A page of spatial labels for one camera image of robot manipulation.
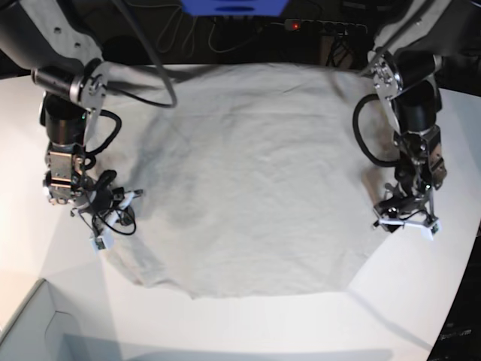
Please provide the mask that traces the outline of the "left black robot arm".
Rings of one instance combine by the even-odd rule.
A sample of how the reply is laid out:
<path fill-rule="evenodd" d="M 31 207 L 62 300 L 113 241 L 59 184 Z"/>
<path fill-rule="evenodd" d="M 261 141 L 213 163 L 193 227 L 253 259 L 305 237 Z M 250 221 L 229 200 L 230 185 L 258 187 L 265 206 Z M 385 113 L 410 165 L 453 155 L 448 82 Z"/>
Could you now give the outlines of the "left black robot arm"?
<path fill-rule="evenodd" d="M 362 153 L 375 166 L 395 171 L 395 184 L 385 185 L 383 199 L 373 208 L 375 228 L 390 233 L 417 228 L 428 239 L 440 231 L 434 191 L 442 187 L 447 170 L 437 124 L 442 99 L 435 75 L 445 58 L 461 52 L 479 10 L 478 1 L 404 1 L 374 37 L 360 74 L 371 76 L 375 91 L 356 105 L 352 129 Z M 392 127 L 397 159 L 377 158 L 362 138 L 359 116 L 372 101 L 380 102 Z"/>

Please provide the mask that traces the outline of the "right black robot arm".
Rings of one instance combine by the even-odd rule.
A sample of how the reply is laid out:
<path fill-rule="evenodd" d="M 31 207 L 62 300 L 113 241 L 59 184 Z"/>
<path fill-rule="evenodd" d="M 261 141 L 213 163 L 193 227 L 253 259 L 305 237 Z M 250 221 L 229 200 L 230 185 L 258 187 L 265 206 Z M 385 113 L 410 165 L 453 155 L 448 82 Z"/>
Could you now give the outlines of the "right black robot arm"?
<path fill-rule="evenodd" d="M 3 1 L 1 49 L 44 91 L 39 120 L 49 139 L 43 181 L 48 201 L 72 206 L 96 250 L 110 249 L 116 235 L 135 234 L 131 203 L 142 191 L 112 187 L 114 170 L 89 176 L 123 124 L 103 107 L 113 87 L 98 42 L 61 1 Z"/>

